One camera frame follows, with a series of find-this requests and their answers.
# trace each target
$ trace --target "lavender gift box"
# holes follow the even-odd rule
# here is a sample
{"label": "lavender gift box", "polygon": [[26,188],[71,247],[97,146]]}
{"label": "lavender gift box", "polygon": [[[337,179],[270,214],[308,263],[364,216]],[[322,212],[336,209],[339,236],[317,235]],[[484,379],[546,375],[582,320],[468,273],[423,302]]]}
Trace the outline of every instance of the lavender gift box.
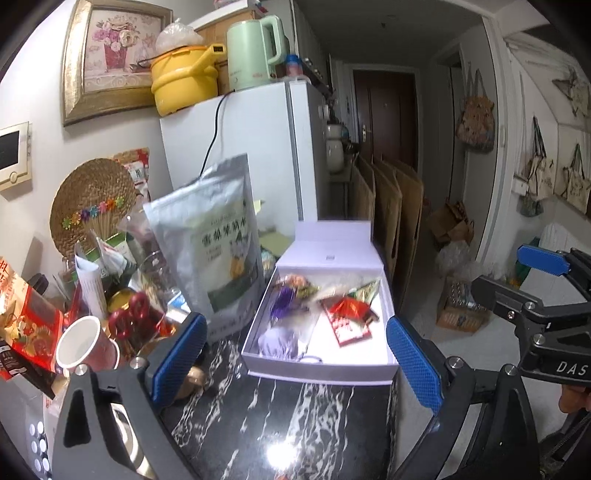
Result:
{"label": "lavender gift box", "polygon": [[[331,385],[389,385],[398,369],[385,331],[388,319],[394,315],[394,305],[384,264],[371,243],[371,224],[300,222],[295,232],[294,243],[277,261],[242,348],[249,375]],[[358,278],[359,286],[379,279],[379,291],[371,304],[379,317],[369,325],[372,337],[339,346],[328,318],[320,314],[304,359],[262,356],[258,338],[269,324],[269,311],[277,297],[274,285],[287,274],[303,275],[313,284],[315,280],[343,276]],[[322,362],[309,362],[306,358],[320,358]]]}

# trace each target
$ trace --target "brown door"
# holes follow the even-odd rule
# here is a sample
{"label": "brown door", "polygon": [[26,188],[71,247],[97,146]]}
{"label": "brown door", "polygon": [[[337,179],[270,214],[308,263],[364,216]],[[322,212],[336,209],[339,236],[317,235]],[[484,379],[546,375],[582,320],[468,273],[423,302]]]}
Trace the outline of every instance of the brown door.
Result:
{"label": "brown door", "polygon": [[417,98],[414,75],[355,70],[361,155],[396,158],[417,168]]}

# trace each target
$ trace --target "open box lid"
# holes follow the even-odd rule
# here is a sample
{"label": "open box lid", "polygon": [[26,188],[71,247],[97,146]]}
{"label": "open box lid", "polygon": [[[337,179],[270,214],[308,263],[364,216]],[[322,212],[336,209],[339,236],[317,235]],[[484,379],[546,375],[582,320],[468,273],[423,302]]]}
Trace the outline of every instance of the open box lid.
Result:
{"label": "open box lid", "polygon": [[384,269],[371,242],[370,222],[299,222],[295,232],[277,267]]}

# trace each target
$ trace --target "kitchen counter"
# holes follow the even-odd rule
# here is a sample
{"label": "kitchen counter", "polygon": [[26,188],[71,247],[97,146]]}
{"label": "kitchen counter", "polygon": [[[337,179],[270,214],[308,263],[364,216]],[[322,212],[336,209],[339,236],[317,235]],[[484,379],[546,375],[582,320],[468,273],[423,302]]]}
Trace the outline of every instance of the kitchen counter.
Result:
{"label": "kitchen counter", "polygon": [[209,387],[163,420],[204,480],[371,480],[393,458],[396,382],[337,387],[249,376],[248,329],[204,353]]}

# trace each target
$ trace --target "yellow pot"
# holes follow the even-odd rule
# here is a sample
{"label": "yellow pot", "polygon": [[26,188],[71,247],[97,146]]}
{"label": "yellow pot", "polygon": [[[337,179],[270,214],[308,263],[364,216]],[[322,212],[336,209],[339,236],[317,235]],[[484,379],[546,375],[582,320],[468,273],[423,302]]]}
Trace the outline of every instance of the yellow pot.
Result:
{"label": "yellow pot", "polygon": [[217,97],[217,70],[213,63],[226,55],[226,47],[177,48],[152,62],[152,93],[162,116]]}

